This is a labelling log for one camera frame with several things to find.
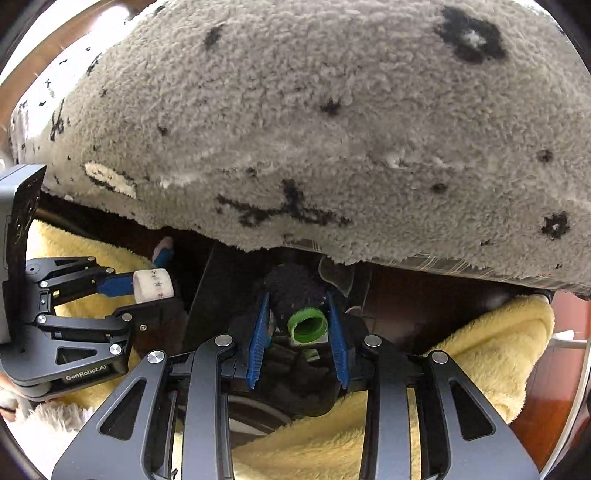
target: silver screw head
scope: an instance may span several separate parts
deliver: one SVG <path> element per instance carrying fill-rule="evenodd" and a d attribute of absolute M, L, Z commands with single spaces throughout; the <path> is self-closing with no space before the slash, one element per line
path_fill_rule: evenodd
<path fill-rule="evenodd" d="M 111 345 L 111 347 L 109 347 L 109 352 L 111 352 L 111 355 L 120 355 L 122 351 L 123 349 L 118 343 L 114 343 Z"/>
<path fill-rule="evenodd" d="M 382 344 L 382 339 L 377 335 L 368 335 L 363 341 L 367 346 L 378 347 Z"/>
<path fill-rule="evenodd" d="M 433 358 L 433 361 L 435 363 L 440 364 L 440 365 L 446 364 L 447 361 L 449 360 L 447 353 L 442 352 L 441 350 L 437 350 L 437 351 L 433 352 L 431 354 L 431 358 Z"/>
<path fill-rule="evenodd" d="M 159 364 L 164 360 L 164 352 L 162 350 L 152 350 L 148 354 L 148 362 L 151 364 Z"/>
<path fill-rule="evenodd" d="M 223 335 L 218 335 L 215 341 L 217 346 L 229 346 L 232 344 L 234 339 L 224 333 Z"/>

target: wooden floor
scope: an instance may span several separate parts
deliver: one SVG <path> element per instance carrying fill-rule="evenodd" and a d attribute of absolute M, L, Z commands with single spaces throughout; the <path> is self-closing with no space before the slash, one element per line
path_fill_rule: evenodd
<path fill-rule="evenodd" d="M 573 330 L 575 339 L 589 338 L 589 302 L 559 292 L 552 307 L 555 332 Z M 548 461 L 569 416 L 583 356 L 584 350 L 549 347 L 528 380 L 524 409 L 511 427 L 539 469 Z"/>

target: white fluffy fabric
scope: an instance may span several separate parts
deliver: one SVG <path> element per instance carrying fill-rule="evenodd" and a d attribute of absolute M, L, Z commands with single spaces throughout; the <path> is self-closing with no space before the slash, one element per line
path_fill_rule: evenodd
<path fill-rule="evenodd" d="M 52 194 L 245 250 L 591 284 L 591 82 L 539 9 L 173 0 L 126 35 L 66 49 L 15 111 Z"/>
<path fill-rule="evenodd" d="M 17 410 L 16 422 L 7 423 L 29 460 L 46 478 L 51 478 L 57 461 L 92 413 L 92 409 L 75 404 L 49 402 L 39 405 L 26 419 Z"/>

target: yellow fleece blanket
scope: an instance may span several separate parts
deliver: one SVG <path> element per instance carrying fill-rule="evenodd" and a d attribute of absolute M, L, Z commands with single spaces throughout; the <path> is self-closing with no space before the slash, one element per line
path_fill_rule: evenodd
<path fill-rule="evenodd" d="M 27 259 L 42 257 L 96 257 L 99 265 L 113 267 L 117 273 L 151 268 L 144 257 L 125 248 L 88 240 L 59 228 L 35 220 L 29 230 Z M 121 306 L 135 303 L 133 296 L 110 299 L 104 295 L 90 295 L 80 300 L 56 307 L 56 313 L 64 317 L 104 318 Z M 139 362 L 138 354 L 132 351 L 129 367 Z M 121 379 L 110 380 L 94 387 L 60 397 L 64 403 L 77 403 L 84 408 L 97 408 L 119 384 Z"/>
<path fill-rule="evenodd" d="M 150 262 L 122 249 L 87 240 L 41 222 L 29 232 L 27 258 L 93 255 L 117 272 L 150 268 Z M 101 317 L 133 302 L 132 297 L 108 299 L 92 295 L 59 307 L 64 316 Z M 525 383 L 544 352 L 554 329 L 547 299 L 519 297 L 484 314 L 434 347 L 449 353 L 508 423 L 520 412 Z M 138 357 L 134 353 L 130 367 Z M 118 381 L 62 397 L 85 408 L 100 405 Z M 233 451 L 236 480 L 356 480 L 361 466 L 365 393 L 339 401 L 322 417 L 308 418 Z M 414 397 L 410 396 L 413 479 L 420 478 L 420 444 Z M 181 474 L 182 434 L 177 433 L 173 464 Z"/>

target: blue gripper pad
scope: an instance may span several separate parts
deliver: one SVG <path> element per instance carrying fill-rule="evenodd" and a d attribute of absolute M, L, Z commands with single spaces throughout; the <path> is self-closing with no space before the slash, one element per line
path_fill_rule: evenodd
<path fill-rule="evenodd" d="M 250 347 L 248 348 L 248 372 L 246 373 L 246 381 L 250 389 L 255 388 L 256 381 L 261 376 L 262 357 L 265 353 L 265 348 L 269 345 L 269 294 L 265 294 L 262 299 L 259 316 L 256 320 L 254 332 Z"/>
<path fill-rule="evenodd" d="M 332 295 L 327 294 L 329 301 L 329 341 L 335 362 L 336 378 L 339 379 L 344 390 L 349 388 L 351 377 L 349 374 L 349 351 L 347 342 L 340 324 L 339 314 L 336 311 L 335 301 Z"/>

